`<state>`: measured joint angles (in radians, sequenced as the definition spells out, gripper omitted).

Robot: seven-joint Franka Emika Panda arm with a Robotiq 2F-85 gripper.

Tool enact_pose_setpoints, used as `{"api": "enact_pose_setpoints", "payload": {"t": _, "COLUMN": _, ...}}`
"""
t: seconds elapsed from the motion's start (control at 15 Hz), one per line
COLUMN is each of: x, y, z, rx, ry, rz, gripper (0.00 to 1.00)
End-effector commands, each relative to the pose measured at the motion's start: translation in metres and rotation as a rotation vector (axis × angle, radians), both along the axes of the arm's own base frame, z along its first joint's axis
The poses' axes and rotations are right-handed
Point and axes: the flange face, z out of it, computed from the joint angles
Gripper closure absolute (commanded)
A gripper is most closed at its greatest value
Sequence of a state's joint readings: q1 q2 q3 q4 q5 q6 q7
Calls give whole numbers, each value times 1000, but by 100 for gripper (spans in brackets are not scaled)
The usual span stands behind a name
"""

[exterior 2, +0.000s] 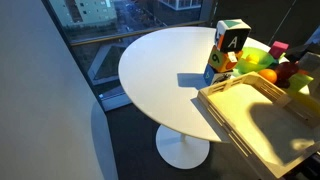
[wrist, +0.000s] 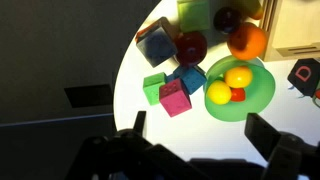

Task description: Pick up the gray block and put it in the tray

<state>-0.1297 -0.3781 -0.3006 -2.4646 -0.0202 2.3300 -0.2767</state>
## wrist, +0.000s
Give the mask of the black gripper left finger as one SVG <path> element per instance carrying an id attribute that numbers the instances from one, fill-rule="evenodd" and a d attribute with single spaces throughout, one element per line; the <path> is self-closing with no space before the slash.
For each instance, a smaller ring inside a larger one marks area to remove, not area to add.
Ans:
<path id="1" fill-rule="evenodd" d="M 139 111 L 137 113 L 137 116 L 136 116 L 136 119 L 135 119 L 133 130 L 136 133 L 138 133 L 140 136 L 143 135 L 145 119 L 146 119 L 146 112 L 145 111 Z"/>

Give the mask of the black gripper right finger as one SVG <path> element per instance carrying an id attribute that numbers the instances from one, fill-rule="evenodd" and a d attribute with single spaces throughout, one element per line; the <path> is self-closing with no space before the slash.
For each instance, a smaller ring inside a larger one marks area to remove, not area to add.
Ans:
<path id="1" fill-rule="evenodd" d="M 257 113 L 248 113 L 244 134 L 260 155 L 268 160 L 281 134 Z"/>

